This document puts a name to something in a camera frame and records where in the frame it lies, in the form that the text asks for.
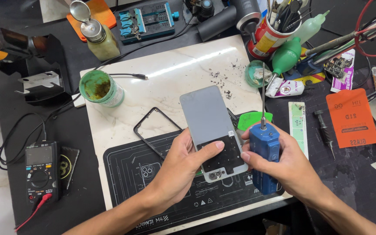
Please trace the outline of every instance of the smartphone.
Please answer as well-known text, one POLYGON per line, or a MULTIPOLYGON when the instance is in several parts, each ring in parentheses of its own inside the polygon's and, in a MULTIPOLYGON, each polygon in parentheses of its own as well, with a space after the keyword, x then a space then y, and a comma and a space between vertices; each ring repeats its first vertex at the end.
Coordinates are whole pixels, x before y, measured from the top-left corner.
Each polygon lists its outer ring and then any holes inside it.
POLYGON ((248 170, 240 157, 242 147, 217 86, 183 94, 179 98, 196 151, 214 141, 224 149, 201 165, 205 180, 212 183, 248 170))

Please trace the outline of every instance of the measuring ruler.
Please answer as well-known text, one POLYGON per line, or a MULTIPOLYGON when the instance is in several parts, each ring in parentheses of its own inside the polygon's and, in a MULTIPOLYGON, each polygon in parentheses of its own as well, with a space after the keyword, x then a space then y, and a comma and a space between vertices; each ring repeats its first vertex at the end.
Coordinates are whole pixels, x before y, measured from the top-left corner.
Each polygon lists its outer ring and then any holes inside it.
POLYGON ((293 136, 308 159, 306 105, 304 102, 288 102, 290 135, 293 136))

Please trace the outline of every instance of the left hand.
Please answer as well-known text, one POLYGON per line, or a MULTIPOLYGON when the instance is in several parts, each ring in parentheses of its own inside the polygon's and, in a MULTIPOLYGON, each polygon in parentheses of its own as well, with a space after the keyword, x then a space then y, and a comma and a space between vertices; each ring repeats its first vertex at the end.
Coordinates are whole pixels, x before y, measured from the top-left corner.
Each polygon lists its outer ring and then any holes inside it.
POLYGON ((144 189, 151 199, 152 212, 157 215, 180 202, 191 187, 199 167, 216 156, 224 148, 224 142, 215 141, 195 152, 191 133, 186 128, 177 136, 152 182, 144 189))

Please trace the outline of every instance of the multimeter dial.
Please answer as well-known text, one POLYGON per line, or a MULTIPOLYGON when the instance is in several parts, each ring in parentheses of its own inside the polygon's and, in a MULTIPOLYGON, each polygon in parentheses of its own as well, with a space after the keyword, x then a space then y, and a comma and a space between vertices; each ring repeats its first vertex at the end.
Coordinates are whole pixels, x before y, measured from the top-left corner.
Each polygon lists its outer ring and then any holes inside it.
POLYGON ((31 174, 30 182, 33 187, 41 189, 49 182, 49 175, 45 171, 35 171, 31 174))

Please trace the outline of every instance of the white marble surface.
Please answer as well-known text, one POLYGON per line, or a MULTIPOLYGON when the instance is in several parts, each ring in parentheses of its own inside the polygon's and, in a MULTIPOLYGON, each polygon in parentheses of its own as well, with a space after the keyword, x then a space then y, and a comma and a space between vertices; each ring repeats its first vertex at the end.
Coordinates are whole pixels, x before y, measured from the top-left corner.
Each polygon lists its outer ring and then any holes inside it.
MULTIPOLYGON (((100 68, 107 73, 136 73, 149 77, 148 80, 140 80, 113 76, 117 77, 115 81, 125 90, 124 101, 116 108, 86 101, 107 210, 112 208, 112 203, 103 154, 110 147, 138 141, 133 127, 152 107, 158 107, 180 127, 186 128, 179 97, 197 89, 218 85, 226 106, 234 114, 262 110, 258 90, 250 87, 244 78, 248 63, 242 38, 235 35, 100 68), (229 90, 231 99, 226 98, 227 94, 224 93, 229 90)), ((81 71, 81 77, 89 70, 81 71)), ((149 119, 150 122, 139 130, 145 138, 175 130, 166 122, 155 123, 149 119)), ((284 198, 279 196, 271 201, 284 198)))

